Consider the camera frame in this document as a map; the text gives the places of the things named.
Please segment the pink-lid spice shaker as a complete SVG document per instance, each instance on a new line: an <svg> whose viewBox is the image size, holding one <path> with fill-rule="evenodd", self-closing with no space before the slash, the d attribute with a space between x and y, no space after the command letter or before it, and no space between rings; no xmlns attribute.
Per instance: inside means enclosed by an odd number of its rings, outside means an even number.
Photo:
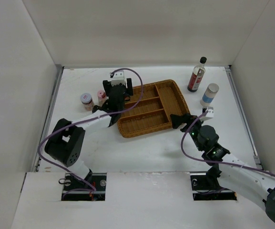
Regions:
<svg viewBox="0 0 275 229"><path fill-rule="evenodd" d="M97 92L97 97L98 97L98 104L99 106L102 106L106 100L108 99L106 92L104 90L99 90Z"/></svg>

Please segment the white blue-label cylindrical container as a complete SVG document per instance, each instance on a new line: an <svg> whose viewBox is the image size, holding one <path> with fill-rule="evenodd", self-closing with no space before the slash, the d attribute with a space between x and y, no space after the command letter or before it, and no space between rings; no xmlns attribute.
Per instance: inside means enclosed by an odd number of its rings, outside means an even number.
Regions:
<svg viewBox="0 0 275 229"><path fill-rule="evenodd" d="M208 107L213 101L213 99L215 98L218 91L219 91L219 86L216 83L209 84L200 100L200 104L203 107Z"/></svg>

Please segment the red-label lid glass jar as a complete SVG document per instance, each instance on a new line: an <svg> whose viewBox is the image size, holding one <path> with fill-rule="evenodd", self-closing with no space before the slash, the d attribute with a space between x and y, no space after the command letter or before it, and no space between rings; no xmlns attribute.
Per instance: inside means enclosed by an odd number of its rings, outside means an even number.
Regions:
<svg viewBox="0 0 275 229"><path fill-rule="evenodd" d="M91 111L94 107L92 96L89 93L83 93L80 96L81 103L84 105L87 111Z"/></svg>

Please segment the dark soy sauce bottle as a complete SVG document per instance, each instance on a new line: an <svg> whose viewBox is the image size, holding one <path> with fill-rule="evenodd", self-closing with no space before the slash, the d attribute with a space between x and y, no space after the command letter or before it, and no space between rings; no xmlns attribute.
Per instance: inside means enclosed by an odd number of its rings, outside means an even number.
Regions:
<svg viewBox="0 0 275 229"><path fill-rule="evenodd" d="M194 67L191 78L190 78L188 86L187 86L187 89L190 92L196 92L198 90L199 85L202 81L202 78L205 74L204 65L206 62L207 62L207 58L201 57L199 64Z"/></svg>

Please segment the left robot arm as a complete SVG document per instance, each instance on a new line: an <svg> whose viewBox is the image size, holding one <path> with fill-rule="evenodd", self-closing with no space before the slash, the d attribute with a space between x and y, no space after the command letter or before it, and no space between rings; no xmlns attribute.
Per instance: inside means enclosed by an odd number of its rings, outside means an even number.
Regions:
<svg viewBox="0 0 275 229"><path fill-rule="evenodd" d="M56 165L75 177L75 184L81 190L87 190L92 184L92 171L80 160L84 137L98 130L111 127L128 111L125 102L133 96L131 78L115 77L111 81L103 81L108 100L102 106L95 106L92 114L80 121L60 119L53 132L47 136L44 152Z"/></svg>

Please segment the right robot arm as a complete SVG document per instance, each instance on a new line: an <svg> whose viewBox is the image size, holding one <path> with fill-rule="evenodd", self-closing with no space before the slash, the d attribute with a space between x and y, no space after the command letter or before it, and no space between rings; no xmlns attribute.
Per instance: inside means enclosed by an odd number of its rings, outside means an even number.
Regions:
<svg viewBox="0 0 275 229"><path fill-rule="evenodd" d="M207 114L170 115L174 129L185 124L181 132L191 136L197 149L203 153L200 161L211 167L206 173L207 186L213 189L221 186L238 193L259 206L275 223L275 174L247 166L221 146L215 129L203 125L201 119Z"/></svg>

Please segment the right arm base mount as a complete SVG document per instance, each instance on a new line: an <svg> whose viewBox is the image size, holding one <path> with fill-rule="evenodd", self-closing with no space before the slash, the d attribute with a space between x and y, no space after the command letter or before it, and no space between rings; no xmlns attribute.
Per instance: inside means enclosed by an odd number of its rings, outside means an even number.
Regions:
<svg viewBox="0 0 275 229"><path fill-rule="evenodd" d="M235 192L221 187L215 178L210 178L205 172L190 173L190 180L195 201L237 201Z"/></svg>

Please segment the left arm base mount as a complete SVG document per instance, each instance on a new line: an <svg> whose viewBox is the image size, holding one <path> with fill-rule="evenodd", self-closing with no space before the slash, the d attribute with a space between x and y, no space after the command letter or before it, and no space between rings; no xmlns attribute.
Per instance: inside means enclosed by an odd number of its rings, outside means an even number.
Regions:
<svg viewBox="0 0 275 229"><path fill-rule="evenodd" d="M62 185L61 201L104 201L107 185L106 173L94 173L89 183L95 187L95 191L70 174L65 174L59 179Z"/></svg>

